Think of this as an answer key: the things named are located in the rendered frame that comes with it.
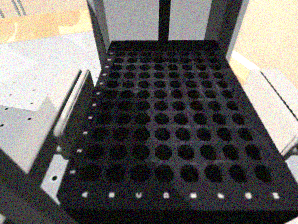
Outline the grey flat base plate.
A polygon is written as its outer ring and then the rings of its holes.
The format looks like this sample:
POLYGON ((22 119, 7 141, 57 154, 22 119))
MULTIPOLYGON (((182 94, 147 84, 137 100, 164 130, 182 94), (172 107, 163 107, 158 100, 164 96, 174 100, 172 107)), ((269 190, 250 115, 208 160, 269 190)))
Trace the grey flat base plate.
MULTIPOLYGON (((93 30, 0 44, 0 148, 8 156, 63 69, 89 69, 96 85, 93 30)), ((67 162, 54 155, 41 186, 57 202, 67 162)))

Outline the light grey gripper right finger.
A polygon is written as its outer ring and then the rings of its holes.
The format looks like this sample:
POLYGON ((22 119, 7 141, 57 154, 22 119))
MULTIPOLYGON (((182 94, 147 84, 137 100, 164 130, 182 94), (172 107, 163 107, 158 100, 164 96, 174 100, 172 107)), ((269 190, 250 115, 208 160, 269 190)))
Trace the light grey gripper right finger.
POLYGON ((277 68, 253 68, 243 86, 284 160, 298 155, 298 90, 277 68))

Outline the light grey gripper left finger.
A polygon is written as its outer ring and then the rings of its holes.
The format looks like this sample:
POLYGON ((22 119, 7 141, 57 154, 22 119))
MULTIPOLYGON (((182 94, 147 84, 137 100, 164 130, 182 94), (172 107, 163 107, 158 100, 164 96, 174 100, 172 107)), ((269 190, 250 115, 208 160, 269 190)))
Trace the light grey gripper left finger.
POLYGON ((94 89, 89 69, 63 69, 9 154, 40 187, 54 155, 69 160, 94 89))

